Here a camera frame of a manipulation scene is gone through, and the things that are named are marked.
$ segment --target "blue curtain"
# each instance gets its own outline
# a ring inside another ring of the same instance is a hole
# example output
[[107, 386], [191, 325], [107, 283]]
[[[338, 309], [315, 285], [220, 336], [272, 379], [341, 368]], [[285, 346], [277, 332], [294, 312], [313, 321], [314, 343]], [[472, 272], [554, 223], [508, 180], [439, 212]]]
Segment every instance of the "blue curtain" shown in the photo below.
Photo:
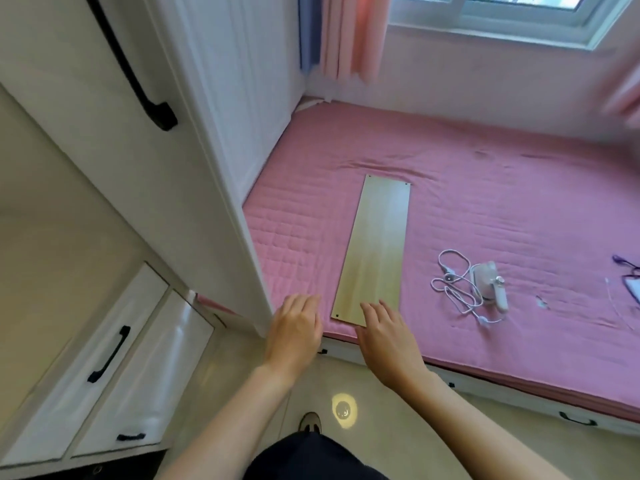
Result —
[[322, 0], [298, 0], [300, 70], [305, 74], [320, 63]]

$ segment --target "mattress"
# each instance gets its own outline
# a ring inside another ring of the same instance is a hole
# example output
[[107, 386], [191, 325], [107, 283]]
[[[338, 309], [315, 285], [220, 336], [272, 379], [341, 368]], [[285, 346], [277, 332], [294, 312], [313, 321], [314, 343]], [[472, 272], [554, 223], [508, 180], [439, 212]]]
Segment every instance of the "mattress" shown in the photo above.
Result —
[[[341, 103], [295, 113], [244, 215], [274, 306], [320, 293], [325, 335], [350, 342], [330, 312], [368, 173], [412, 184], [400, 311], [427, 363], [640, 421], [640, 307], [611, 259], [640, 262], [621, 148]], [[505, 320], [431, 290], [449, 248], [497, 263]]]

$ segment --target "foot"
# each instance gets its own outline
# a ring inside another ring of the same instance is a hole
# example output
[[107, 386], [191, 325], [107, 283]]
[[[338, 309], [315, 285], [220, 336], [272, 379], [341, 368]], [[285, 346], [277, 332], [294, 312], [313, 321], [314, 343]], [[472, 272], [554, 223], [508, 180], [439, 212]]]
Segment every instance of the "foot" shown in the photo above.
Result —
[[322, 425], [320, 424], [320, 416], [316, 413], [307, 413], [302, 416], [300, 420], [300, 426], [298, 427], [298, 431], [306, 431], [310, 433], [314, 431], [316, 433], [322, 433]]

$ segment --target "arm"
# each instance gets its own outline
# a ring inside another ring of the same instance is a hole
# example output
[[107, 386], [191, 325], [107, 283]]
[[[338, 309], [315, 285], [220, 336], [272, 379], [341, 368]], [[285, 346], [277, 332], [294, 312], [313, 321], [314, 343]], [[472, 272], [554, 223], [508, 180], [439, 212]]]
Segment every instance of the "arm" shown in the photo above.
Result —
[[264, 363], [188, 446], [162, 480], [241, 478], [264, 429], [322, 338], [319, 296], [293, 295], [274, 315]]
[[474, 480], [567, 480], [429, 371], [398, 312], [382, 301], [361, 307], [367, 327], [356, 332], [367, 366], [429, 423]]

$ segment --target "dark clothing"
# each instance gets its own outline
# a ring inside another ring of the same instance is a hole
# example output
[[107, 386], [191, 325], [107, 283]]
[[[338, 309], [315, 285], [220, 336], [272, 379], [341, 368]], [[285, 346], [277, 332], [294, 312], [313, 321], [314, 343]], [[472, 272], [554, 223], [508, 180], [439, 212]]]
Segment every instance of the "dark clothing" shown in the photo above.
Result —
[[299, 431], [281, 439], [258, 455], [244, 480], [384, 480], [346, 448], [327, 436]]

